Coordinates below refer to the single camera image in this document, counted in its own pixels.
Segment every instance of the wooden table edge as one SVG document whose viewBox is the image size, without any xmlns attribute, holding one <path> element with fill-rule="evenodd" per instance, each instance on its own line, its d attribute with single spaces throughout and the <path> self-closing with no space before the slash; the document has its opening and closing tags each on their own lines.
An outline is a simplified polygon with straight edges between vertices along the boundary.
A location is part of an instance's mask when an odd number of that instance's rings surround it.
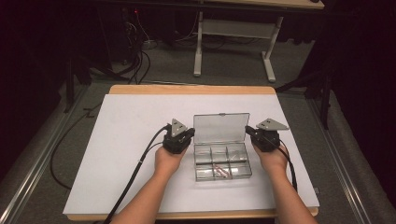
<svg viewBox="0 0 396 224">
<path fill-rule="evenodd" d="M 308 207 L 312 216 L 318 215 L 317 207 Z M 72 221 L 95 221 L 105 220 L 107 215 L 67 215 Z M 276 217 L 275 209 L 268 210 L 248 210 L 248 211 L 226 211 L 226 212 L 193 212 L 193 213 L 160 213 L 157 219 L 227 219 L 227 218 L 272 218 Z"/>
<path fill-rule="evenodd" d="M 242 4 L 242 5 L 253 5 L 253 6 L 266 6 L 266 7 L 287 7 L 287 8 L 300 8 L 300 9 L 323 9 L 324 3 L 322 1 L 318 1 L 317 3 L 313 3 L 309 0 L 295 3 L 292 1 L 256 1 L 256 0 L 244 0 L 244 1 L 236 1 L 236 0 L 210 0 L 206 2 L 223 2 L 223 3 L 234 3 L 234 4 Z"/>
<path fill-rule="evenodd" d="M 114 85 L 109 94 L 276 94 L 266 86 Z"/>
</svg>

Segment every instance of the white board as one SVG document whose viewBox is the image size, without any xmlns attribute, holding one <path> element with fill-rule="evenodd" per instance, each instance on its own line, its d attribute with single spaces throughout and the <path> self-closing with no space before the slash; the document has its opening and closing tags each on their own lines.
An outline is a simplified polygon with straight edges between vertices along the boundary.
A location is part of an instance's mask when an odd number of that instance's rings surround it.
<svg viewBox="0 0 396 224">
<path fill-rule="evenodd" d="M 275 94 L 107 95 L 64 214 L 108 214 L 128 183 L 147 144 L 161 127 L 177 119 L 191 128 L 194 115 L 218 113 L 249 113 L 248 124 L 251 127 L 268 118 L 289 126 Z M 279 131 L 279 134 L 290 151 L 299 195 L 306 206 L 318 207 L 318 198 L 291 132 Z M 160 134 L 154 143 L 161 142 L 164 134 Z M 246 137 L 245 144 L 252 177 L 208 182 L 195 181 L 191 144 L 167 186 L 160 213 L 275 208 L 271 184 L 249 137 Z M 147 155 L 118 212 L 151 177 L 155 150 L 156 147 Z"/>
</svg>

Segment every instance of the clear plastic box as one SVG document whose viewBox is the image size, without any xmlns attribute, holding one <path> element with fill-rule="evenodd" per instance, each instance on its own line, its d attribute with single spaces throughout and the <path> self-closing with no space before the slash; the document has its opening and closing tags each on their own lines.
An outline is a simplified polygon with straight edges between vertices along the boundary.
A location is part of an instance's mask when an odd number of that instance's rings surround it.
<svg viewBox="0 0 396 224">
<path fill-rule="evenodd" d="M 248 113 L 194 116 L 196 181 L 251 177 L 245 147 Z"/>
</svg>

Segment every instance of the table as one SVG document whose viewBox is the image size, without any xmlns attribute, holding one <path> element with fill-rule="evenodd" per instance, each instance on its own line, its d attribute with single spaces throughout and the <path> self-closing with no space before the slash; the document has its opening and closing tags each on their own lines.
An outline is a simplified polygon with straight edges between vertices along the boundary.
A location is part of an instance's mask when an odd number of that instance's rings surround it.
<svg viewBox="0 0 396 224">
<path fill-rule="evenodd" d="M 246 4 L 256 6 L 270 7 L 300 7 L 307 9 L 323 9 L 324 5 L 320 1 L 313 3 L 309 0 L 202 0 L 204 2 L 224 2 L 235 4 Z M 276 77 L 274 69 L 271 65 L 270 57 L 277 35 L 282 25 L 283 17 L 278 17 L 274 23 L 257 23 L 257 22 L 241 22 L 241 21 L 222 21 L 204 19 L 203 12 L 199 14 L 197 48 L 195 52 L 194 75 L 201 75 L 202 66 L 202 36 L 207 35 L 230 35 L 252 38 L 269 39 L 268 49 L 262 51 L 262 61 L 264 63 L 265 72 L 269 82 L 275 82 Z"/>
<path fill-rule="evenodd" d="M 275 90 L 270 87 L 113 86 L 102 104 L 64 214 L 72 220 L 105 219 L 152 135 L 172 119 L 192 127 L 194 114 L 239 112 L 250 113 L 250 126 L 268 117 L 288 125 Z M 292 133 L 288 130 L 279 134 L 290 150 L 299 194 L 316 215 L 318 198 Z M 160 134 L 154 143 L 162 139 Z M 190 146 L 168 184 L 157 218 L 275 217 L 268 176 L 249 138 L 245 144 L 252 177 L 209 182 L 195 182 L 193 146 Z M 151 176 L 153 155 L 150 152 L 146 157 L 118 211 Z"/>
</svg>

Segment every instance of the electrical cord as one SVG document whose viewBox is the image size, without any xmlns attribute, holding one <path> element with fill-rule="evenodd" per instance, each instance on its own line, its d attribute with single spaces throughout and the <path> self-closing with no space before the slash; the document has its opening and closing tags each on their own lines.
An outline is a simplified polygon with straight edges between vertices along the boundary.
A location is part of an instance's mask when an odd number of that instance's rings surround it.
<svg viewBox="0 0 396 224">
<path fill-rule="evenodd" d="M 195 28 L 195 25 L 196 25 L 196 23 L 197 23 L 198 15 L 199 15 L 199 12 L 197 12 L 197 13 L 195 14 L 194 25 L 192 26 L 190 33 L 189 33 L 188 35 L 184 36 L 183 38 L 180 38 L 180 39 L 175 40 L 175 42 L 178 42 L 178 41 L 182 41 L 182 40 L 186 40 L 186 39 L 190 39 L 190 38 L 191 38 L 192 32 L 194 32 L 194 28 Z"/>
<path fill-rule="evenodd" d="M 277 145 L 275 145 L 273 142 L 271 142 L 271 141 L 270 141 L 269 139 L 267 139 L 265 136 L 263 136 L 263 138 L 264 138 L 267 142 L 269 142 L 271 145 L 273 145 L 274 147 L 276 147 L 276 149 L 279 150 L 279 151 L 283 154 L 283 156 L 285 156 L 286 160 L 288 160 L 288 163 L 289 163 L 289 166 L 290 166 L 290 172 L 291 172 L 291 184 L 293 185 L 294 189 L 295 189 L 296 191 L 298 191 L 298 190 L 297 190 L 297 179 L 296 179 L 296 174 L 295 174 L 295 171 L 294 171 L 294 165 L 293 165 L 293 163 L 291 162 L 290 155 L 289 155 L 289 150 L 288 150 L 288 148 L 286 147 L 286 144 L 285 144 L 282 140 L 279 139 L 279 141 L 282 143 L 282 145 L 285 147 L 285 149 L 286 149 L 286 151 L 287 151 L 288 153 L 284 152 L 284 151 L 282 150 L 282 148 L 280 148 L 280 147 L 278 147 Z"/>
<path fill-rule="evenodd" d="M 220 41 L 221 41 L 218 46 L 212 48 L 212 47 L 208 47 L 204 43 L 202 43 L 202 47 L 205 48 L 205 49 L 220 49 L 221 47 L 223 47 L 225 45 L 225 43 L 226 43 L 226 37 L 225 36 L 216 36 L 216 37 L 218 37 L 220 39 Z"/>
<path fill-rule="evenodd" d="M 131 84 L 132 79 L 134 79 L 135 84 L 137 85 L 137 77 L 136 76 L 137 76 L 137 73 L 139 72 L 140 68 L 142 67 L 142 62 L 143 62 L 143 53 L 142 52 L 143 51 L 140 50 L 140 57 L 139 57 L 140 63 L 139 63 L 139 66 L 134 70 L 134 74 L 129 78 L 128 85 Z"/>
<path fill-rule="evenodd" d="M 154 42 L 155 46 L 154 47 L 150 47 L 151 44 L 149 44 L 149 46 L 145 49 L 145 50 L 151 50 L 151 49 L 156 49 L 158 47 L 158 40 L 156 39 L 152 39 L 150 40 L 150 42 Z"/>
<path fill-rule="evenodd" d="M 134 14 L 136 15 L 136 20 L 137 20 L 137 23 L 138 23 L 139 26 L 140 26 L 140 29 L 143 31 L 143 33 L 144 33 L 144 34 L 146 35 L 146 37 L 148 38 L 147 42 L 148 42 L 148 48 L 149 48 L 149 46 L 151 45 L 151 40 L 150 40 L 150 38 L 149 38 L 149 35 L 146 33 L 145 29 L 143 28 L 142 24 L 140 23 L 140 20 L 139 20 L 139 11 L 137 10 L 137 8 L 134 9 Z"/>
<path fill-rule="evenodd" d="M 256 43 L 259 40 L 260 40 L 259 38 L 251 37 L 249 41 L 243 42 L 243 41 L 237 41 L 237 40 L 232 40 L 231 38 L 227 38 L 228 43 L 238 44 L 238 45 L 248 45 L 248 44 Z"/>
<path fill-rule="evenodd" d="M 117 208 L 120 206 L 122 200 L 124 199 L 126 193 L 128 192 L 129 188 L 131 187 L 131 185 L 134 183 L 134 179 L 137 176 L 137 173 L 140 170 L 140 166 L 143 164 L 144 159 L 146 158 L 147 154 L 149 153 L 149 151 L 155 147 L 156 145 L 160 144 L 157 143 L 154 146 L 151 146 L 152 142 L 155 140 L 155 138 L 157 138 L 158 134 L 160 134 L 162 131 L 166 130 L 168 125 L 163 126 L 158 132 L 156 132 L 154 134 L 154 136 L 152 137 L 151 141 L 148 143 L 148 146 L 146 148 L 146 150 L 143 152 L 142 157 L 139 160 L 139 163 L 136 165 L 136 167 L 134 168 L 134 173 L 131 176 L 131 179 L 129 180 L 128 184 L 126 185 L 124 191 L 122 192 L 121 196 L 119 197 L 119 199 L 117 200 L 116 204 L 114 205 L 113 209 L 111 210 L 111 212 L 107 215 L 107 218 L 104 222 L 104 224 L 109 224 L 111 222 L 111 218 L 113 218 L 114 214 L 117 211 Z"/>
<path fill-rule="evenodd" d="M 140 78 L 139 82 L 137 83 L 138 85 L 140 85 L 142 83 L 143 78 L 146 77 L 146 75 L 148 74 L 149 68 L 151 67 L 151 60 L 149 59 L 149 55 L 145 51 L 142 51 L 142 53 L 144 55 L 146 55 L 146 57 L 148 58 L 148 68 L 146 69 L 145 74 L 143 74 L 143 76 Z"/>
<path fill-rule="evenodd" d="M 102 19 L 101 19 L 100 16 L 98 17 L 98 19 L 99 19 L 99 22 L 101 24 L 103 24 Z M 132 31 L 132 28 L 134 28 L 137 37 L 138 37 L 138 33 L 136 31 L 136 27 L 133 24 L 131 24 L 129 22 L 126 22 L 125 24 L 128 26 L 128 28 L 126 29 L 126 32 L 127 32 L 127 38 L 129 39 L 129 42 L 131 44 L 131 39 L 130 39 L 129 35 L 130 35 L 131 31 Z M 136 40 L 135 41 L 136 44 L 139 44 L 138 43 L 139 41 L 138 41 L 137 38 L 135 38 L 134 40 Z M 135 54 L 136 54 L 135 47 L 131 46 L 131 55 L 134 56 Z M 99 63 L 95 63 L 95 62 L 91 61 L 89 58 L 87 58 L 85 56 L 78 55 L 78 57 L 82 61 L 84 61 L 84 63 L 86 63 L 89 67 L 94 67 L 97 70 L 99 70 L 100 72 L 102 72 L 103 74 L 106 74 L 106 75 L 108 75 L 110 77 L 113 77 L 115 79 L 118 79 L 118 80 L 127 80 L 128 78 L 122 77 L 121 75 L 124 75 L 126 73 L 129 73 L 129 72 L 133 71 L 134 68 L 137 66 L 136 59 L 134 59 L 134 61 L 132 62 L 131 66 L 129 66 L 129 67 L 127 67 L 127 68 L 125 68 L 125 69 L 123 69 L 123 70 L 121 70 L 119 72 L 114 72 L 113 70 L 111 70 L 109 68 L 106 68 L 106 67 L 102 66 Z"/>
<path fill-rule="evenodd" d="M 197 44 L 196 37 L 197 35 L 194 35 L 191 36 L 190 38 L 185 38 L 184 40 L 180 40 L 175 43 L 183 47 L 195 46 Z"/>
<path fill-rule="evenodd" d="M 61 139 L 58 141 L 58 143 L 55 145 L 55 148 L 52 150 L 51 155 L 50 155 L 50 160 L 49 160 L 49 170 L 50 170 L 50 174 L 52 176 L 52 178 L 55 180 L 56 183 L 58 183 L 60 186 L 62 186 L 65 189 L 72 189 L 71 187 L 67 186 L 65 183 L 63 183 L 55 174 L 55 172 L 53 171 L 53 160 L 55 157 L 56 152 L 59 149 L 59 145 L 62 143 L 62 141 L 66 138 L 66 136 L 70 133 L 70 131 L 84 118 L 86 118 L 94 109 L 96 109 L 97 107 L 99 107 L 102 103 L 94 106 L 93 108 L 89 109 L 89 111 L 87 113 L 85 113 L 83 116 L 81 116 L 80 118 L 78 118 L 62 135 Z"/>
</svg>

